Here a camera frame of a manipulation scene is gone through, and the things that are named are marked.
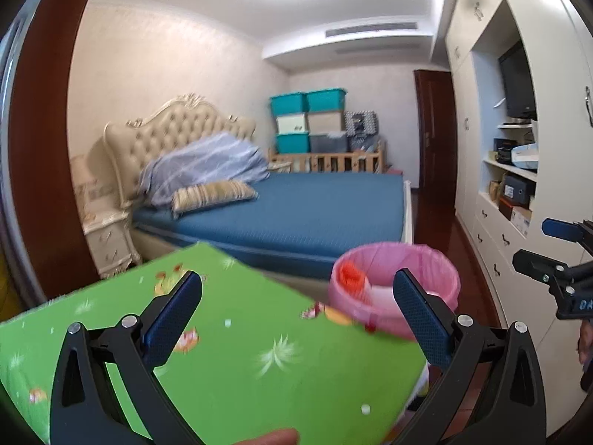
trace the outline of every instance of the blue mattress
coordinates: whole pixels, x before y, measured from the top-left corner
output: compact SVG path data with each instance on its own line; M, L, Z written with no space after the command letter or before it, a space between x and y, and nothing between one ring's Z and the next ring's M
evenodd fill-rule
M177 220L168 209L139 208L134 226L177 246L205 241L253 267L321 279L348 249L401 239L401 175L271 174L253 188L257 200Z

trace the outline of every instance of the tufted headboard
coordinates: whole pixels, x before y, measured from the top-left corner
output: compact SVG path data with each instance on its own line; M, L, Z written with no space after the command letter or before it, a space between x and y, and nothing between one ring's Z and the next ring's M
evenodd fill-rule
M168 101L149 118L108 123L103 144L115 168L122 208L138 196L140 172L152 159L219 132L251 140L255 128L251 118L222 117L194 93Z

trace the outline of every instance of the teal storage box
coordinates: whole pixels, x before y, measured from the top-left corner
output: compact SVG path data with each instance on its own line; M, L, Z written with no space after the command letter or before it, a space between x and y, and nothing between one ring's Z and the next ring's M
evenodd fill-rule
M309 152L309 132L278 134L276 148L278 154L306 154Z
M279 115L304 114L307 112L306 93L285 93L277 95L270 99L272 114L274 117Z
M328 88L307 93L309 112L343 110L346 106L346 91L343 88Z

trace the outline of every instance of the metal screw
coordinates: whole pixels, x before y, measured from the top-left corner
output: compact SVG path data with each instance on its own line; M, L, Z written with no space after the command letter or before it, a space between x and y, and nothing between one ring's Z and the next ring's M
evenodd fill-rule
M128 316L125 316L122 319L122 326L124 328L131 328L132 326L134 326L136 323L138 322L138 318L136 318L134 315L129 314Z
M515 323L515 329L520 333L527 333L527 325L522 321Z
M457 318L457 322L461 325L461 326L465 326L466 328L469 328L471 325L474 324L474 320L472 319L471 316L468 316L466 314L462 314Z
M76 334L79 331L80 331L80 323L79 322L72 323L70 326L68 326L68 333L70 333L70 334Z

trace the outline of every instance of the crib railing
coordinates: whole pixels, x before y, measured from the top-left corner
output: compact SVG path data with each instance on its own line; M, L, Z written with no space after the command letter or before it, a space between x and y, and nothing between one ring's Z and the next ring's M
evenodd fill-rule
M343 152L332 154L277 154L270 149L272 164L290 162L285 172L385 172L385 150L379 143L378 152Z

